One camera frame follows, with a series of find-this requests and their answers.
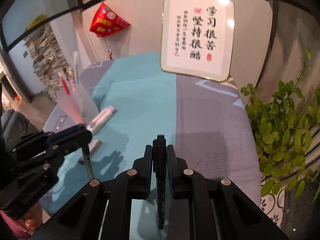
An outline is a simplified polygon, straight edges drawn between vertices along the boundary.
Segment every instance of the green plant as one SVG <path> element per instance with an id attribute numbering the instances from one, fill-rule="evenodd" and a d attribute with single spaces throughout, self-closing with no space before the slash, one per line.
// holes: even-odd
<path id="1" fill-rule="evenodd" d="M 311 178 L 313 173 L 310 169 L 305 169 L 304 154 L 311 145 L 310 129 L 320 123 L 320 88 L 316 88 L 312 94 L 313 103 L 304 103 L 295 106 L 292 95 L 303 98 L 301 90 L 297 85 L 301 82 L 304 72 L 308 69 L 307 62 L 311 60 L 311 51 L 308 48 L 306 57 L 301 59 L 303 69 L 296 82 L 293 80 L 288 83 L 279 81 L 278 90 L 273 93 L 273 102 L 263 103 L 255 96 L 255 88 L 252 84 L 241 88 L 240 92 L 249 96 L 249 102 L 245 109 L 251 123 L 254 136 L 260 171 L 269 180 L 261 188 L 261 196 L 266 196 L 270 192 L 278 194 L 282 182 L 279 178 L 289 174 L 291 169 L 297 171 L 286 186 L 286 190 L 295 187 L 300 178 L 300 184 L 295 197 L 303 192 L 305 179 L 311 179 L 319 184 L 314 197 L 320 193 L 320 182 L 316 180 L 320 170 Z"/>

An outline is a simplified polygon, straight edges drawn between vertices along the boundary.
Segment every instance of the red hanging ornament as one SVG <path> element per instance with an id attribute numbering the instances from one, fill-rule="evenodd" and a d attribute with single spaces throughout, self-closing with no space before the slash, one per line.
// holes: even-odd
<path id="1" fill-rule="evenodd" d="M 128 22 L 102 2 L 93 17 L 90 31 L 97 34 L 99 37 L 106 37 L 129 26 L 130 24 Z"/>

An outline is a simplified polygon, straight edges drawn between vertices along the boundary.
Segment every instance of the cardboard pile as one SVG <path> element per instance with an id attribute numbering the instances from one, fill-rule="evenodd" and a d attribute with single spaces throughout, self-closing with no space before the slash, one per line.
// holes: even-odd
<path id="1" fill-rule="evenodd" d="M 34 73 L 45 85 L 53 101 L 56 101 L 56 91 L 62 86 L 59 82 L 58 72 L 69 67 L 68 63 L 54 36 L 50 23 L 47 23 L 25 39 L 25 46 L 28 48 L 33 59 Z"/>

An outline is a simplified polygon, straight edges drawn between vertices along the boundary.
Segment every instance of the pink shirt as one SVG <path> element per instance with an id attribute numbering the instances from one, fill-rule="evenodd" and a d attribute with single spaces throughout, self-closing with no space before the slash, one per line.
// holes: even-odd
<path id="1" fill-rule="evenodd" d="M 28 240 L 31 237 L 30 231 L 20 221 L 11 219 L 2 210 L 0 214 L 18 240 Z"/>

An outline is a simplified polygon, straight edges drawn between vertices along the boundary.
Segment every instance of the white tube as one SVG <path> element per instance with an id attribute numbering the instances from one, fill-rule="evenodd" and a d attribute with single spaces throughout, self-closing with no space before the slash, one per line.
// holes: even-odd
<path id="1" fill-rule="evenodd" d="M 96 134 L 101 127 L 114 115 L 116 109 L 113 106 L 108 106 L 102 109 L 101 112 L 88 124 L 87 129 Z"/>

